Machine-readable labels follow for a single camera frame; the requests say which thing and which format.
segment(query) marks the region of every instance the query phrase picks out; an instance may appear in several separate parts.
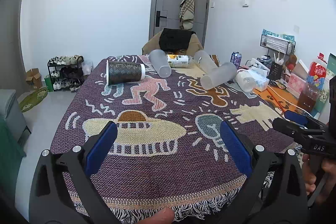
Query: bottle label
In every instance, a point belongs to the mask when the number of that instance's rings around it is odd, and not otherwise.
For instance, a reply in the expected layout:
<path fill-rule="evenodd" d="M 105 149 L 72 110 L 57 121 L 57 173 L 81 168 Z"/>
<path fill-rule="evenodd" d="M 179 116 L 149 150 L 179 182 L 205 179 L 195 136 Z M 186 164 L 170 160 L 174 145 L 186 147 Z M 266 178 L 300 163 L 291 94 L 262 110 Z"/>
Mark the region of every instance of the bottle label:
<path fill-rule="evenodd" d="M 172 68 L 186 68 L 189 63 L 187 55 L 167 54 L 169 66 Z"/>
<path fill-rule="evenodd" d="M 310 66 L 307 82 L 315 85 L 319 90 L 322 90 L 326 75 L 327 69 L 320 64 L 313 62 Z"/>

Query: tile floor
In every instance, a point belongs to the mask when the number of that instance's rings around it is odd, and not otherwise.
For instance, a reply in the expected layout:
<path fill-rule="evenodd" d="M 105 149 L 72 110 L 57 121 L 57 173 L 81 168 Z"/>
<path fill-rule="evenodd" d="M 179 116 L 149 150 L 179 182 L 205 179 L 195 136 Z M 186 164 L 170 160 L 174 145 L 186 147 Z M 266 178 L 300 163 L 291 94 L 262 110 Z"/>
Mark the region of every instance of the tile floor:
<path fill-rule="evenodd" d="M 21 95 L 20 102 L 29 93 Z M 35 168 L 44 149 L 49 149 L 61 119 L 76 93 L 62 90 L 49 92 L 41 103 L 24 112 L 31 135 L 24 151 L 27 157 L 22 159 L 16 182 L 15 207 L 28 219 L 30 188 Z"/>

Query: green rug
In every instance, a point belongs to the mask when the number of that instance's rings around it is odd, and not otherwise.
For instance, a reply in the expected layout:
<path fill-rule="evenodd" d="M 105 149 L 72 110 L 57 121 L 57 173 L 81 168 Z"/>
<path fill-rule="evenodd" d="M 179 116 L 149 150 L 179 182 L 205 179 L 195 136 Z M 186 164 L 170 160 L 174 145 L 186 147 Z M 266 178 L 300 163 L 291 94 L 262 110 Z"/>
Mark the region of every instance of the green rug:
<path fill-rule="evenodd" d="M 21 103 L 19 103 L 20 109 L 22 112 L 25 112 L 35 105 L 42 102 L 42 100 L 48 95 L 47 88 L 41 88 L 39 90 L 34 91 L 29 94 L 26 98 L 23 99 Z"/>

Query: pink box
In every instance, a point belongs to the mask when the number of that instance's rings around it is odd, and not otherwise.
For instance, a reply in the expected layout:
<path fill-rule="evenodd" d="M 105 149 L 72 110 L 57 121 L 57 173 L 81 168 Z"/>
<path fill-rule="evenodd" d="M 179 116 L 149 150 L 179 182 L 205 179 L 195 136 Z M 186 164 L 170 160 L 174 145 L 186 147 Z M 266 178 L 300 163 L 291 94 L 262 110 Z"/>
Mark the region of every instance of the pink box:
<path fill-rule="evenodd" d="M 295 74 L 291 74 L 291 77 L 289 78 L 288 81 L 288 87 L 292 90 L 295 90 L 298 95 L 300 96 L 301 91 L 304 89 L 306 84 L 306 81 L 301 79 L 299 76 L 295 75 Z"/>

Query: soda can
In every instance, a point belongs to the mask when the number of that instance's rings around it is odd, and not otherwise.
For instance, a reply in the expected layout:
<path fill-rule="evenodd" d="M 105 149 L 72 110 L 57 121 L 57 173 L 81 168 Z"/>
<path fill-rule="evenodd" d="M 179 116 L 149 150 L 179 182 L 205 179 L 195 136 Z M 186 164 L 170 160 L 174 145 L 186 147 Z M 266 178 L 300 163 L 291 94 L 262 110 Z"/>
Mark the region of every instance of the soda can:
<path fill-rule="evenodd" d="M 242 55 L 239 52 L 233 52 L 231 54 L 230 62 L 233 63 L 237 69 L 239 69 L 241 60 L 242 60 Z"/>

